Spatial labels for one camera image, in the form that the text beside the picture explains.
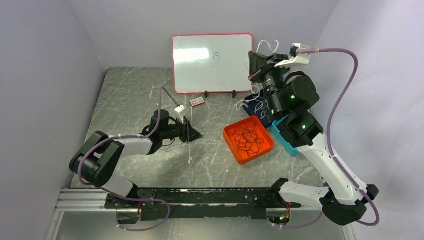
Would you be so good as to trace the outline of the dark navy plastic tray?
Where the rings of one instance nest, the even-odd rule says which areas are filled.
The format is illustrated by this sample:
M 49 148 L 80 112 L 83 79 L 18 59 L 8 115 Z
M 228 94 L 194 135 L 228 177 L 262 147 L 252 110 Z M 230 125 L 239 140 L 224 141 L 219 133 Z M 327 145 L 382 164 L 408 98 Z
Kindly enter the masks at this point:
M 271 127 L 274 118 L 262 90 L 257 94 L 251 94 L 245 97 L 242 102 L 242 108 L 249 116 L 256 116 L 265 129 Z

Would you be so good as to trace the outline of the orange plastic tray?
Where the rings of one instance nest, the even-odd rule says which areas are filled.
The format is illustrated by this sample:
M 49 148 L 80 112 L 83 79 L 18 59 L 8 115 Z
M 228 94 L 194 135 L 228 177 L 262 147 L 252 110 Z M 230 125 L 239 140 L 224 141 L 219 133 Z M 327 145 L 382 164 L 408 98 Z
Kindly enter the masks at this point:
M 256 116 L 226 126 L 223 138 L 239 165 L 268 154 L 275 146 L 270 134 Z

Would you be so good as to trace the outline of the light blue plastic tray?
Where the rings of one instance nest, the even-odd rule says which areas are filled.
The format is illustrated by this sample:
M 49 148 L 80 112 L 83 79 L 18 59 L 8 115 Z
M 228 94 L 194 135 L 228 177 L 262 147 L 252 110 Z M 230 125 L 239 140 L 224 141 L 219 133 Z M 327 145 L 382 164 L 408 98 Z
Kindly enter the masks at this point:
M 271 132 L 273 136 L 277 139 L 277 141 L 281 144 L 281 146 L 287 151 L 287 153 L 292 156 L 296 157 L 300 154 L 297 148 L 293 148 L 281 135 L 280 130 L 278 129 L 278 125 L 283 121 L 281 120 L 274 120 L 271 125 Z

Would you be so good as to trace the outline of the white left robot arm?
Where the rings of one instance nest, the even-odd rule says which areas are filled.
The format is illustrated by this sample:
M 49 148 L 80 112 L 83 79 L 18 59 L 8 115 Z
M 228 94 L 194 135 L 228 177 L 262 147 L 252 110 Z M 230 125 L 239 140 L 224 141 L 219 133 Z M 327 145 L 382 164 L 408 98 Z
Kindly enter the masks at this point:
M 124 207 L 132 208 L 138 203 L 139 188 L 116 172 L 120 159 L 152 155 L 163 147 L 164 140 L 191 143 L 202 137 L 186 117 L 175 119 L 160 109 L 154 112 L 150 124 L 140 134 L 112 136 L 96 131 L 70 160 L 69 169 L 85 184 L 118 195 Z

